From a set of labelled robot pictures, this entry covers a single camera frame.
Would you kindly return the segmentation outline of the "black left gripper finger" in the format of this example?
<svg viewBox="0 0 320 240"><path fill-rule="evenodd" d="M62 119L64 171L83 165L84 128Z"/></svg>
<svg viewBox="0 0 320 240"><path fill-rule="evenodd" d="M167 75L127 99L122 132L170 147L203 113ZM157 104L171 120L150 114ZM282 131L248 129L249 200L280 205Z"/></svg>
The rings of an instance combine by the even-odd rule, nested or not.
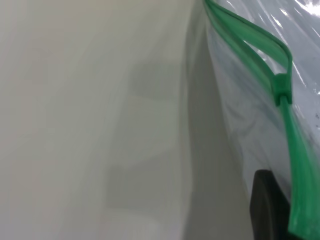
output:
<svg viewBox="0 0 320 240"><path fill-rule="evenodd" d="M255 240L292 240L288 232L290 205L270 170L254 174L250 219Z"/></svg>

